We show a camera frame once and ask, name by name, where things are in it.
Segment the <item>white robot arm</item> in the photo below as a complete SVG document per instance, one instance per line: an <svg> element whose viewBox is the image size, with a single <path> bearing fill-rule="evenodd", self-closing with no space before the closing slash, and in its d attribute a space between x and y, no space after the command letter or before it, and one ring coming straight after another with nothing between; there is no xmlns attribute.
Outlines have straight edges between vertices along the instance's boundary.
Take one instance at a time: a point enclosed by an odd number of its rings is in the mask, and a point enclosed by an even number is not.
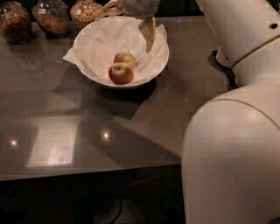
<svg viewBox="0 0 280 224"><path fill-rule="evenodd" d="M267 0L196 0L239 87L202 106L182 153L186 224L279 224L279 15Z"/></svg>

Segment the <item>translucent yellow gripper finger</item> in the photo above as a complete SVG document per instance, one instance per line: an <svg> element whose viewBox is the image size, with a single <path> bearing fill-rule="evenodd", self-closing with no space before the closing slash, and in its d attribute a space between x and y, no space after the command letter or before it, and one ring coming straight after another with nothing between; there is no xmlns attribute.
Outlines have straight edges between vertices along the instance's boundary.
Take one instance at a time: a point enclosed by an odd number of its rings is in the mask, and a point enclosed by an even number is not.
<svg viewBox="0 0 280 224"><path fill-rule="evenodd" d="M143 19L138 26L139 31L142 33L146 40L146 52L148 53L153 47L156 36L156 20L154 17L147 17Z"/></svg>
<svg viewBox="0 0 280 224"><path fill-rule="evenodd" d="M105 17L122 15L124 12L125 9L122 0L110 0L97 12L95 20L99 21Z"/></svg>

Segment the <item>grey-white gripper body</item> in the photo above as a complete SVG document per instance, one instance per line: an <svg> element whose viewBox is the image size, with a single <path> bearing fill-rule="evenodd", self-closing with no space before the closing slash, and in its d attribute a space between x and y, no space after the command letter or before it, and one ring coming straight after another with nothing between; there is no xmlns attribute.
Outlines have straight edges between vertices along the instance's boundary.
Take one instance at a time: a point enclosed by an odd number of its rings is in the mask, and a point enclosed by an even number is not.
<svg viewBox="0 0 280 224"><path fill-rule="evenodd" d="M125 10L134 18L153 17L161 0L122 0Z"/></svg>

